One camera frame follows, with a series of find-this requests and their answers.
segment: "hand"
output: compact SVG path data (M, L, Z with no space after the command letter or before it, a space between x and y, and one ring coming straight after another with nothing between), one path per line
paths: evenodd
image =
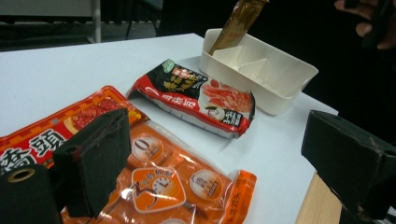
M346 0L336 0L334 6L340 11L345 11L352 14L362 16L367 20L371 20L375 14L375 7L378 0L361 0L356 8L345 8ZM396 7L396 0L393 0L393 5ZM356 26L356 32L359 36L365 36L370 33L373 29L373 25L370 22L361 22ZM393 14L390 17L388 29L379 41L378 49L391 49L396 47L396 10L393 9Z

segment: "white table surface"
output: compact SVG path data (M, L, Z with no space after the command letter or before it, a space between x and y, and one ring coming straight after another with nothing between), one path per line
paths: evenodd
M0 136L82 100L105 85L125 94L147 71L172 59L199 72L203 39L176 35L112 43L0 53ZM143 98L132 103L179 136L223 173L258 177L245 223L294 223L315 172L301 155L309 110L337 111L301 93L276 117L256 110L250 128L228 140L162 111Z

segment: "snack package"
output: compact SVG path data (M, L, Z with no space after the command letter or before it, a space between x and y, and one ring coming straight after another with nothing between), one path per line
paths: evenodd
M148 117L114 87L104 86L72 104L15 133L0 138L0 174L26 164L53 165L52 152L89 122L107 111L125 107L131 124Z
M216 49L227 49L237 46L268 2L268 0L239 0L218 39L208 53L212 55Z
M243 223L256 176L225 175L153 120L131 126L132 152L98 218L67 223Z
M225 138L238 138L254 118L255 100L213 78L166 60L127 92L142 93L163 110Z

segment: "white plastic container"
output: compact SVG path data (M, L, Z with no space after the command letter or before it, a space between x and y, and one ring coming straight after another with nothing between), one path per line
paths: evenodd
M221 29L206 31L200 69L214 79L252 91L256 106L270 115L285 111L318 69L259 39L245 35L235 48L208 52Z

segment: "red snack package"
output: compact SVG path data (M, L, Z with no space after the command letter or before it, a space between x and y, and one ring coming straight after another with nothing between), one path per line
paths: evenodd
M105 86L42 120L0 138L2 172L26 164L53 165L52 152L99 115L126 107L131 124L148 117L114 87Z
M135 91L163 110L226 138L240 137L254 117L251 92L222 84L172 60L139 78L127 97Z

